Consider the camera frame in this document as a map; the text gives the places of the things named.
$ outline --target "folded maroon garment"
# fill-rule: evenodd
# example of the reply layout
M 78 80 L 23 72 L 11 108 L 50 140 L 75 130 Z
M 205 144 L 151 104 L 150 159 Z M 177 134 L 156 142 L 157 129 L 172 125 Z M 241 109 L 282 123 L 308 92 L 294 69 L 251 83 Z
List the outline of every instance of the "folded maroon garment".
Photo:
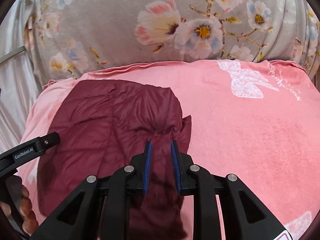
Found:
M 182 239 L 183 198 L 174 185 L 170 143 L 187 152 L 191 116 L 182 118 L 170 88 L 122 80 L 79 82 L 56 113 L 49 133 L 61 143 L 40 157 L 38 199 L 48 216 L 88 175 L 112 175 L 152 142 L 148 194 L 132 200 L 130 239 Z

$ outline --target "gray floral blanket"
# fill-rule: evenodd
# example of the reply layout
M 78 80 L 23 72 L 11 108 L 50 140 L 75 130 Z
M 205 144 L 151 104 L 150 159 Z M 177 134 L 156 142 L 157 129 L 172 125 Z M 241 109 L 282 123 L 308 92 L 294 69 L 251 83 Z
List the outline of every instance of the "gray floral blanket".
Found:
M 305 0 L 24 0 L 24 43 L 50 79 L 138 62 L 293 60 L 312 78 L 319 20 Z

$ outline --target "pink blanket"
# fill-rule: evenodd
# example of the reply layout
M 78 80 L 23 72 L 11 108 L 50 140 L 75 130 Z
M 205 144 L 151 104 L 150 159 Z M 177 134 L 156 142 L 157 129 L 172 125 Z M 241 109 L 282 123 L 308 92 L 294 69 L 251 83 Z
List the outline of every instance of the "pink blanket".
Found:
M 298 239 L 320 208 L 320 94 L 291 61 L 200 60 L 107 69 L 51 81 L 27 119 L 21 142 L 45 135 L 61 103 L 84 79 L 121 79 L 170 87 L 192 115 L 188 153 L 212 174 L 237 174 Z M 39 222 L 37 160 L 20 168 Z M 182 208 L 192 238 L 192 197 Z

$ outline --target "sticker with red border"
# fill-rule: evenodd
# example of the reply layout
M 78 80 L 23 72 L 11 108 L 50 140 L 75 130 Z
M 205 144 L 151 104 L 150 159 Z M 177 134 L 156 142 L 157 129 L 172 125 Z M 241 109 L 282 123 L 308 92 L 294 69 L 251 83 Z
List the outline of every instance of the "sticker with red border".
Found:
M 275 239 L 273 240 L 292 240 L 291 236 L 289 235 L 288 231 L 285 230 L 283 231 L 281 234 L 279 234 L 279 236 L 277 236 Z

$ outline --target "small screw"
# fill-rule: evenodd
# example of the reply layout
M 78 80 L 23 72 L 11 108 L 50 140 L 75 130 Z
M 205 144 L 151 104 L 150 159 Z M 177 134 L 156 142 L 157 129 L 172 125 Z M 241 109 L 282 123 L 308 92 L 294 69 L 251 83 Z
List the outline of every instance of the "small screw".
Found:
M 238 179 L 238 177 L 234 174 L 229 174 L 228 175 L 228 180 L 230 181 L 236 181 Z
M 200 170 L 200 167 L 198 165 L 191 165 L 190 166 L 190 170 L 192 171 L 199 171 Z
M 94 176 L 94 175 L 90 175 L 90 176 L 87 177 L 87 182 L 89 182 L 89 183 L 93 183 L 96 180 L 97 180 L 97 177 Z
M 124 171 L 125 172 L 132 172 L 134 170 L 134 167 L 131 165 L 125 166 L 124 167 Z

